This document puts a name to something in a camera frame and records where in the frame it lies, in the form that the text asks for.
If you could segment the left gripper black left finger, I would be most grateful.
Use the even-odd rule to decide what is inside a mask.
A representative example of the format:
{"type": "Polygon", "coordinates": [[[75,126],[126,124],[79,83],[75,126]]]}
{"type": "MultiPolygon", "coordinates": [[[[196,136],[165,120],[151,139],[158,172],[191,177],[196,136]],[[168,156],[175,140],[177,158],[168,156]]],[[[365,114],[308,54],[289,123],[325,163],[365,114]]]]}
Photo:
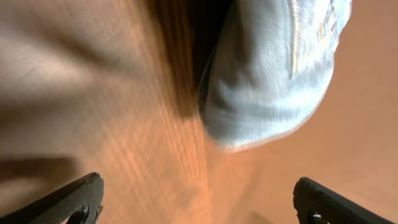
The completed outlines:
{"type": "Polygon", "coordinates": [[[95,224],[102,212],[104,181],[92,172],[1,217],[1,224],[87,223],[95,224]]]}

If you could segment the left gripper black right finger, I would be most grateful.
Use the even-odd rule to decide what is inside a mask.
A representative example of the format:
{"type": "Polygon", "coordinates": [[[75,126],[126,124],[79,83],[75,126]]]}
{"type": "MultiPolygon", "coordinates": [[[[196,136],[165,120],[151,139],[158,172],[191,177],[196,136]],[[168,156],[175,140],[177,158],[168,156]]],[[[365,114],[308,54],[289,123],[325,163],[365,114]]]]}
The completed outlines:
{"type": "Polygon", "coordinates": [[[293,195],[300,224],[393,224],[308,177],[297,181],[293,195]]]}

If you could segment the blue denim jeans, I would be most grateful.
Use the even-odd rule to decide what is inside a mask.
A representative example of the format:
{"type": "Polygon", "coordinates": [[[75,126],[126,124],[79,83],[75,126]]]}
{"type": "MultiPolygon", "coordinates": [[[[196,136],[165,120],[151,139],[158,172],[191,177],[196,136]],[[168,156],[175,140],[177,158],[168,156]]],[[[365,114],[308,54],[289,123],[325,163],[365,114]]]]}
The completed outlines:
{"type": "Polygon", "coordinates": [[[331,82],[351,8],[351,0],[233,1],[201,81],[208,134],[245,149],[307,122],[331,82]]]}

